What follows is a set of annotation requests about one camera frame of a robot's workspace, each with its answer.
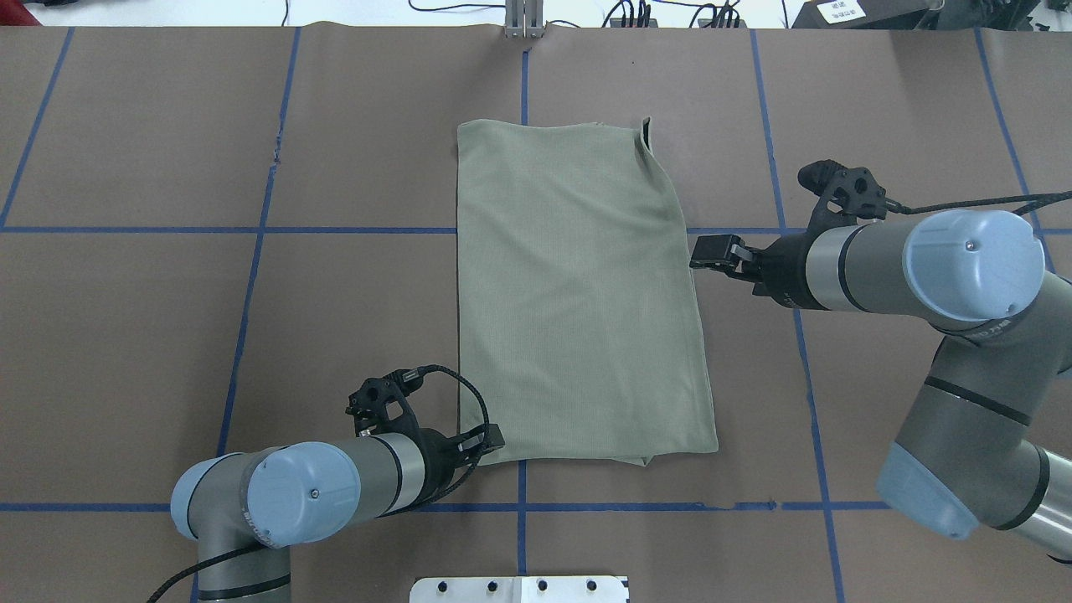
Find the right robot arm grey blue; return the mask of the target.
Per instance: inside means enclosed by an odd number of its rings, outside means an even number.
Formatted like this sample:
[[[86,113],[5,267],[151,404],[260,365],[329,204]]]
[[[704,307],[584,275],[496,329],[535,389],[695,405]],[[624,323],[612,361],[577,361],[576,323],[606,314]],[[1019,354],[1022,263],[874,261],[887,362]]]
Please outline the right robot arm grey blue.
[[[915,317],[940,332],[874,489],[942,536],[985,526],[1069,564],[1069,459],[1028,438],[1069,374],[1069,280],[1046,268],[1027,220],[953,209],[862,223],[819,209],[763,249],[701,236],[689,264],[800,312]]]

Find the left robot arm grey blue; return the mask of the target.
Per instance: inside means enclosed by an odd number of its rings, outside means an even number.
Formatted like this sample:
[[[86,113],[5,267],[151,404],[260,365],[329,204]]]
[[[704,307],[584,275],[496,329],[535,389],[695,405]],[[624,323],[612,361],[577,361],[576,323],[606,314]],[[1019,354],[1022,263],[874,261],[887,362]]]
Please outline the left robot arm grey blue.
[[[150,600],[192,575],[199,602],[288,602],[291,546],[435,503],[460,486],[456,470],[502,446],[490,424],[451,438],[433,429],[361,435],[195,464],[173,486],[169,511],[198,545],[198,562]]]

